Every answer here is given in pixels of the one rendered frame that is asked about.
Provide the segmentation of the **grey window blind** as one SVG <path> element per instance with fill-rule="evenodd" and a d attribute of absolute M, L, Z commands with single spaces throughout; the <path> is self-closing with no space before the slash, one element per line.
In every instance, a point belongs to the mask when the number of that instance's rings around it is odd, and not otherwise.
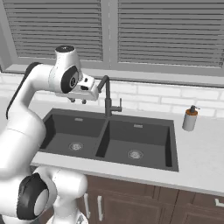
<path fill-rule="evenodd" d="M 16 52 L 23 58 L 55 57 L 74 46 L 82 60 L 103 60 L 101 0 L 3 0 Z"/>
<path fill-rule="evenodd" d="M 224 0 L 118 0 L 120 62 L 222 67 Z"/>

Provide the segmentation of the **brown drawer front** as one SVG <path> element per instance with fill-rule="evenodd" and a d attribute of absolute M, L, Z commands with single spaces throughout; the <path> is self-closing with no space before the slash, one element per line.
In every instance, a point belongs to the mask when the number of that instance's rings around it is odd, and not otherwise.
<path fill-rule="evenodd" d="M 224 203 L 224 197 L 196 192 L 192 204 L 196 207 L 203 207 L 224 214 L 224 207 L 216 206 L 214 199 L 219 199 L 221 203 Z"/>

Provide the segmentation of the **grey soap dispenser brown pump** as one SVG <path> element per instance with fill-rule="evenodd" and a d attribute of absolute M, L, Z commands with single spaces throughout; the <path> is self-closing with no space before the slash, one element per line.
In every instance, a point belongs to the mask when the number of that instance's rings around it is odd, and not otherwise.
<path fill-rule="evenodd" d="M 185 111 L 185 117 L 182 124 L 182 129 L 185 131 L 193 131 L 199 108 L 192 105 L 189 109 Z"/>

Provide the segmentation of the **dark grey tap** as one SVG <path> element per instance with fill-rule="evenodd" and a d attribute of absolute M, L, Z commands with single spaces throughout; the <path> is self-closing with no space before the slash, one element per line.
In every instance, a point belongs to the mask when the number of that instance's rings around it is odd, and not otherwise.
<path fill-rule="evenodd" d="M 112 100 L 110 97 L 110 79 L 107 75 L 104 75 L 100 81 L 100 83 L 97 86 L 98 93 L 100 93 L 103 89 L 103 87 L 106 87 L 106 98 L 105 98 L 105 116 L 111 117 L 113 112 L 121 112 L 122 111 L 122 105 L 119 106 L 113 106 Z"/>

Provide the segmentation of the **grey window frame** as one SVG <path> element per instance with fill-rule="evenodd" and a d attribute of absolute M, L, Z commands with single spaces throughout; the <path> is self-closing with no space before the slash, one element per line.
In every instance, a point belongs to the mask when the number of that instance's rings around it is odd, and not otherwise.
<path fill-rule="evenodd" d="M 101 0 L 103 60 L 80 58 L 82 70 L 95 77 L 107 74 L 116 81 L 141 81 L 190 86 L 224 88 L 224 65 L 221 67 L 177 66 L 120 62 L 118 60 L 118 0 Z M 23 58 L 16 52 L 8 18 L 0 0 L 0 48 L 2 68 L 22 73 L 34 62 L 54 64 L 55 57 Z"/>

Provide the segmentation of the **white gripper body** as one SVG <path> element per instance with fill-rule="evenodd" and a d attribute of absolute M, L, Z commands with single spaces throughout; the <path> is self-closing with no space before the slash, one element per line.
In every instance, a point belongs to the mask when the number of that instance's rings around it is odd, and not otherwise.
<path fill-rule="evenodd" d="M 92 86 L 76 85 L 74 88 L 67 86 L 62 90 L 58 90 L 55 94 L 59 97 L 65 97 L 69 101 L 71 98 L 75 100 L 96 101 L 99 97 L 95 84 Z"/>

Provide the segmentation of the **dark grey double sink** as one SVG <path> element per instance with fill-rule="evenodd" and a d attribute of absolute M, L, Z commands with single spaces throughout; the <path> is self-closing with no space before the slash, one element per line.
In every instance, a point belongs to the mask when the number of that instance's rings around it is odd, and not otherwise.
<path fill-rule="evenodd" d="M 54 108 L 43 119 L 40 150 L 63 156 L 176 172 L 172 120 Z"/>

